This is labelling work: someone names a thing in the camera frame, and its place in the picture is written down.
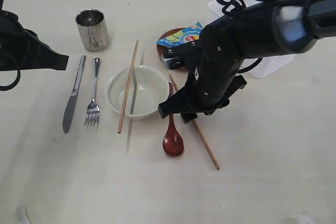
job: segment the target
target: snack packet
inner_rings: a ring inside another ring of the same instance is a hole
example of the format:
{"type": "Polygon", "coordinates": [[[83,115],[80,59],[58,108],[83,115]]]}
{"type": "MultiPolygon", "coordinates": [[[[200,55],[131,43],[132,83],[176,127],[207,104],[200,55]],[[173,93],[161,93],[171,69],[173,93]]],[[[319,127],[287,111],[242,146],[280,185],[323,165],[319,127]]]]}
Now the snack packet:
{"type": "Polygon", "coordinates": [[[197,40],[200,37],[200,33],[203,27],[200,22],[197,22],[191,27],[187,27],[178,31],[168,37],[158,40],[156,43],[164,47],[176,47],[193,40],[197,40]]]}

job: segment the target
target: metal cup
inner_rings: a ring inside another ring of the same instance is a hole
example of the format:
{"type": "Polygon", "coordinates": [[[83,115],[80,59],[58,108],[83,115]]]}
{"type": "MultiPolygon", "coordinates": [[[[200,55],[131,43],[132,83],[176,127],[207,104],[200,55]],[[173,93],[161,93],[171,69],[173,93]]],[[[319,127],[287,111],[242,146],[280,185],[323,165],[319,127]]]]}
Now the metal cup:
{"type": "Polygon", "coordinates": [[[76,23],[80,39],[88,50],[97,51],[109,44],[104,14],[99,10],[88,9],[77,14],[76,23]]]}

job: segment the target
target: butter knife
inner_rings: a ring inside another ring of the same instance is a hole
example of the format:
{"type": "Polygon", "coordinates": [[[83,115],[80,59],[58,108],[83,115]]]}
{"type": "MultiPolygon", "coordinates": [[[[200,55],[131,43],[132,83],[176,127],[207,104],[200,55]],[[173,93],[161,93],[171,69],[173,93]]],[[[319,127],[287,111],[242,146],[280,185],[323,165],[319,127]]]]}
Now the butter knife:
{"type": "Polygon", "coordinates": [[[86,56],[83,55],[80,58],[75,85],[73,87],[73,90],[71,92],[67,107],[65,108],[65,112],[64,112],[64,117],[63,117],[63,131],[64,131],[64,133],[68,133],[69,130],[70,130],[73,113],[75,112],[80,81],[82,80],[82,76],[83,76],[85,61],[86,61],[86,56]]]}

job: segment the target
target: wooden chopstick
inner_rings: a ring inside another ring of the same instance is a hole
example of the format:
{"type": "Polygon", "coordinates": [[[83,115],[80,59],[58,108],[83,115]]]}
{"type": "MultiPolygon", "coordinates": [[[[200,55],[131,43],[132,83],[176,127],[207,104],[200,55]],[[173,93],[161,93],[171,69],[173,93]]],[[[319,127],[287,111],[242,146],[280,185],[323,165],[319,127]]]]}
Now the wooden chopstick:
{"type": "MultiPolygon", "coordinates": [[[[173,77],[172,77],[171,75],[169,75],[169,79],[170,79],[171,82],[173,83],[173,86],[174,86],[174,88],[176,89],[176,91],[178,91],[179,88],[178,88],[178,86],[176,85],[176,82],[174,81],[174,79],[173,79],[173,77]]],[[[219,164],[218,164],[218,162],[217,162],[217,160],[216,160],[214,154],[212,153],[212,151],[211,151],[211,149],[210,149],[210,147],[209,147],[209,144],[208,144],[207,140],[205,139],[205,136],[204,136],[204,134],[203,134],[201,128],[199,127],[199,125],[197,124],[197,122],[196,122],[195,120],[192,120],[192,123],[193,123],[193,125],[195,126],[195,128],[196,128],[196,130],[197,130],[199,136],[201,137],[201,140],[202,140],[202,142],[203,142],[203,144],[204,144],[204,147],[205,147],[206,150],[208,151],[209,156],[210,156],[212,162],[214,163],[216,169],[219,170],[219,169],[220,169],[220,166],[219,166],[219,164]]]]}
{"type": "Polygon", "coordinates": [[[126,88],[125,88],[124,100],[122,101],[122,108],[121,108],[119,125],[118,125],[118,133],[119,134],[122,131],[122,123],[123,123],[124,117],[125,117],[125,109],[126,109],[128,91],[130,90],[130,85],[131,85],[131,80],[132,80],[132,73],[133,73],[134,63],[135,63],[135,57],[137,56],[136,52],[138,52],[138,45],[139,45],[139,41],[137,40],[136,43],[135,43],[135,48],[134,48],[134,52],[133,52],[132,63],[131,63],[131,67],[130,67],[130,72],[128,73],[127,84],[126,84],[126,88]]]}

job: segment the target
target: wooden spoon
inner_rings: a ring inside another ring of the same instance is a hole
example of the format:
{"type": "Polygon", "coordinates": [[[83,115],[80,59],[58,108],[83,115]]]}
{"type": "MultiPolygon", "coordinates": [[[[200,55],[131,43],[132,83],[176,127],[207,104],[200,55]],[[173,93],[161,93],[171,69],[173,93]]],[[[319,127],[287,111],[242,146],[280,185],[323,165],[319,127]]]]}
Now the wooden spoon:
{"type": "MultiPolygon", "coordinates": [[[[173,85],[169,83],[169,97],[173,95],[173,85]]],[[[168,156],[178,157],[184,151],[183,139],[177,132],[174,125],[174,115],[169,115],[169,126],[164,136],[162,147],[168,156]]]]}

